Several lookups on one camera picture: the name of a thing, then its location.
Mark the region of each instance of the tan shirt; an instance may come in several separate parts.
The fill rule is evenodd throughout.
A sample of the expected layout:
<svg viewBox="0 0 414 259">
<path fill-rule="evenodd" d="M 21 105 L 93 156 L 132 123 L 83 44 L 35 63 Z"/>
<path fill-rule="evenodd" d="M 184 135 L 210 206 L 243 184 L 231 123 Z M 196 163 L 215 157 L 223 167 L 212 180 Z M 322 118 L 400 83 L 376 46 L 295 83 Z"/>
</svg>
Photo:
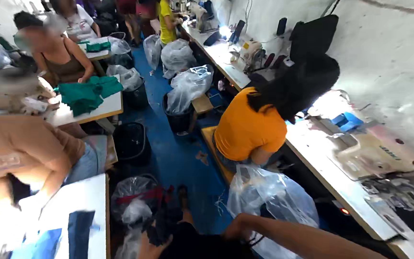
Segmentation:
<svg viewBox="0 0 414 259">
<path fill-rule="evenodd" d="M 0 177 L 15 174 L 22 182 L 44 182 L 45 163 L 68 156 L 70 166 L 84 154 L 85 144 L 40 117 L 0 115 Z"/>
</svg>

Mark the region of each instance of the yellow t-shirt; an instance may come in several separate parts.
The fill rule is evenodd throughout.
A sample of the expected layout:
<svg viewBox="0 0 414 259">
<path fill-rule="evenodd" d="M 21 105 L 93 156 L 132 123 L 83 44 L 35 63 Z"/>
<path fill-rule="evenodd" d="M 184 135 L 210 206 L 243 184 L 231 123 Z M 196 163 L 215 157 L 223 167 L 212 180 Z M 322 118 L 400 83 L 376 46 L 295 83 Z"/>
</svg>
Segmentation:
<svg viewBox="0 0 414 259">
<path fill-rule="evenodd" d="M 215 130 L 218 150 L 226 158 L 242 161 L 257 147 L 276 152 L 284 144 L 287 126 L 275 108 L 256 112 L 247 103 L 249 87 L 240 91 L 221 117 Z"/>
<path fill-rule="evenodd" d="M 175 30 L 169 30 L 167 28 L 166 21 L 164 17 L 169 15 L 170 20 L 173 19 L 172 9 L 170 9 L 169 3 L 167 0 L 161 0 L 159 3 L 159 22 L 161 23 L 161 41 L 164 44 L 168 44 L 177 39 Z"/>
</svg>

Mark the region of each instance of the stack of clothing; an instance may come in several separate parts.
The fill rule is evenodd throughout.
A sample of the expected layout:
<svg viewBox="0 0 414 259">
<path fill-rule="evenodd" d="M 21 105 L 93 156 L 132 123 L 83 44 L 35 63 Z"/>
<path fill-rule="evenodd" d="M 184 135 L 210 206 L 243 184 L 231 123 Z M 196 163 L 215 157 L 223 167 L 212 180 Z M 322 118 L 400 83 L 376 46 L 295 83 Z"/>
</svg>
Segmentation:
<svg viewBox="0 0 414 259">
<path fill-rule="evenodd" d="M 67 104 L 76 117 L 97 109 L 103 99 L 123 90 L 116 77 L 91 77 L 87 83 L 59 84 L 62 103 Z"/>
</svg>

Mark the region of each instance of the trash bin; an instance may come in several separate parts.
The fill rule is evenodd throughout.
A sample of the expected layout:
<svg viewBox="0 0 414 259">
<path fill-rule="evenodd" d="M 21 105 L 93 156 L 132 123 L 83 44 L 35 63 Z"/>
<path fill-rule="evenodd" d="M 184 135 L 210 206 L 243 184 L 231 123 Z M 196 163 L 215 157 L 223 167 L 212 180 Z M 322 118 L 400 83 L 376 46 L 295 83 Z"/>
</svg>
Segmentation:
<svg viewBox="0 0 414 259">
<path fill-rule="evenodd" d="M 193 119 L 194 107 L 190 104 L 189 108 L 181 114 L 172 114 L 167 111 L 167 94 L 162 99 L 162 108 L 166 113 L 167 120 L 169 121 L 170 129 L 174 133 L 182 133 L 188 131 L 190 128 L 191 120 Z"/>
<path fill-rule="evenodd" d="M 146 95 L 145 80 L 143 77 L 140 77 L 143 80 L 141 86 L 139 86 L 134 91 L 123 91 L 122 97 L 124 102 L 131 108 L 134 109 L 143 109 L 146 108 L 148 103 L 148 97 Z"/>
<path fill-rule="evenodd" d="M 142 124 L 130 122 L 119 125 L 113 138 L 119 161 L 135 166 L 147 165 L 150 162 L 151 146 Z"/>
</svg>

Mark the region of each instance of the white t-shirt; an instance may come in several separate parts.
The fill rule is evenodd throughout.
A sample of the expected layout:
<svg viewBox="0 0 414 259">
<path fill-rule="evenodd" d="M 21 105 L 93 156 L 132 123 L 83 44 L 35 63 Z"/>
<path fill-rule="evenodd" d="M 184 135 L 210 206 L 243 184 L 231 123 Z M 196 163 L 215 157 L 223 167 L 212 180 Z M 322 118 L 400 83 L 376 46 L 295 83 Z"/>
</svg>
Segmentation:
<svg viewBox="0 0 414 259">
<path fill-rule="evenodd" d="M 97 38 L 97 34 L 92 30 L 92 24 L 94 23 L 92 17 L 82 6 L 76 6 L 78 7 L 78 13 L 66 18 L 66 21 L 68 21 L 66 33 L 76 36 L 81 41 Z"/>
</svg>

